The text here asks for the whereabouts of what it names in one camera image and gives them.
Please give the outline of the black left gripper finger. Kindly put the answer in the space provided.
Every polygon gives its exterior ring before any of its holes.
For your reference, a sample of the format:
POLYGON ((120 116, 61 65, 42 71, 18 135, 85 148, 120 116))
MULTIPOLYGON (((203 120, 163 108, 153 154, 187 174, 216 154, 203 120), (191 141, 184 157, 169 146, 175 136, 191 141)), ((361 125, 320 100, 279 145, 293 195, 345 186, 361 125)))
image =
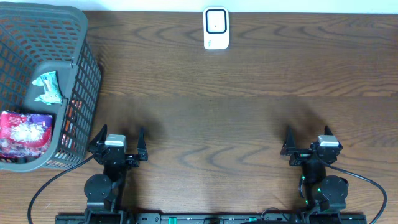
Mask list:
POLYGON ((100 132, 90 141, 89 147, 96 147, 99 143, 105 142, 107 136, 108 127, 106 124, 103 125, 100 132))
POLYGON ((146 156, 147 155, 147 148, 146 148, 146 142, 144 139, 144 128, 140 128, 139 130, 139 138, 137 142, 137 151, 140 156, 146 156))

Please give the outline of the mint green snack packet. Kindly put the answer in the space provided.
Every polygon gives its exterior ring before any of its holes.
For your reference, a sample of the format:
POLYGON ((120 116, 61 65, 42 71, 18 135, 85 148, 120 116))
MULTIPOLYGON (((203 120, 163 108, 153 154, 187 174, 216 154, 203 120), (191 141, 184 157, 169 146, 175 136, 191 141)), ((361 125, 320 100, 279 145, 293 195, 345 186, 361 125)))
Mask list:
POLYGON ((58 85, 56 71, 41 74, 41 76, 32 81, 32 84, 44 88, 44 94, 39 95, 34 101, 42 102, 46 105, 62 104, 63 95, 58 85))

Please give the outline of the red purple snack packet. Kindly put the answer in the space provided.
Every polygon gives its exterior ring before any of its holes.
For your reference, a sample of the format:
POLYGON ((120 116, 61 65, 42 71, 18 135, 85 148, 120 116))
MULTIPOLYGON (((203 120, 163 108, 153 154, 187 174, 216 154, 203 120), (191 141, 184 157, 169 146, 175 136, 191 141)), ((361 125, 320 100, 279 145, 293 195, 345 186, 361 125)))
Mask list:
POLYGON ((52 140, 53 117, 45 114, 1 113, 1 156, 39 157, 52 140))

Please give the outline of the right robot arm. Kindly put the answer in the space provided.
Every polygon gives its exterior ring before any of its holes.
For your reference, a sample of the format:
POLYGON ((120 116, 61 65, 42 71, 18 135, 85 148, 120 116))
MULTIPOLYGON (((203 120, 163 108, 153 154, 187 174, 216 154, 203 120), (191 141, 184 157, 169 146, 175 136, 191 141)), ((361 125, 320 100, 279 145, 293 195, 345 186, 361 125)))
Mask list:
POLYGON ((297 220, 302 223, 341 223, 339 212, 346 208, 348 181, 342 177, 326 174, 326 166, 337 160, 343 149, 341 143, 330 131, 324 128, 324 134, 306 149, 296 147, 293 131, 287 129, 280 154, 289 156, 289 165, 302 169, 299 182, 299 194, 305 199, 306 208, 297 220))

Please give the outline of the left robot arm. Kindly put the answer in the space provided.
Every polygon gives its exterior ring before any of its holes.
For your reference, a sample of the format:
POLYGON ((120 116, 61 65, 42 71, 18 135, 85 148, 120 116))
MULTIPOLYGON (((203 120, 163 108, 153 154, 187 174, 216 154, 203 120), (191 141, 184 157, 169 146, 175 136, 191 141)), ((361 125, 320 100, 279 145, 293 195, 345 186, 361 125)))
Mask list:
POLYGON ((87 197, 84 223, 134 223, 134 215, 121 208, 127 172, 148 160, 144 129, 139 130, 137 154, 128 154, 124 135, 107 134, 107 125, 90 141, 88 151, 103 166, 101 174, 85 184, 87 197))

